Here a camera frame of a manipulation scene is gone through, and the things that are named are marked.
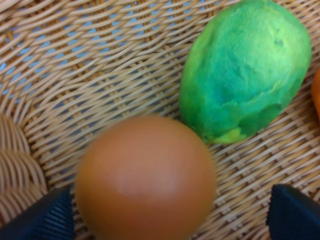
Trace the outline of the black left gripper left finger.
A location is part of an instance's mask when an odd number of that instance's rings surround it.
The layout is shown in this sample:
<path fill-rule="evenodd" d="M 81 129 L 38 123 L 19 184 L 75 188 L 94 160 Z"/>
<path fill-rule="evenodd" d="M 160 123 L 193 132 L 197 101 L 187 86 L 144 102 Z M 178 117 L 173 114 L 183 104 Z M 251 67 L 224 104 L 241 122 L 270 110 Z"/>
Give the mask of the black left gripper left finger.
<path fill-rule="evenodd" d="M 68 187 L 54 188 L 0 229 L 2 240 L 73 240 L 75 223 Z"/>

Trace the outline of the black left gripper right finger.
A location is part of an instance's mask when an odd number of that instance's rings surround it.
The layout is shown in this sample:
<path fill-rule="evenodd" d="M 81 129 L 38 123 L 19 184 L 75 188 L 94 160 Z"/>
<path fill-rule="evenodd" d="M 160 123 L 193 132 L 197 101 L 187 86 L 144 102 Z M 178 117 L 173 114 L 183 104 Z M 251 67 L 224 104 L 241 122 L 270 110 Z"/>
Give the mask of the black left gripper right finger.
<path fill-rule="evenodd" d="M 318 240 L 320 204 L 291 185 L 275 184 L 266 224 L 272 240 Z"/>

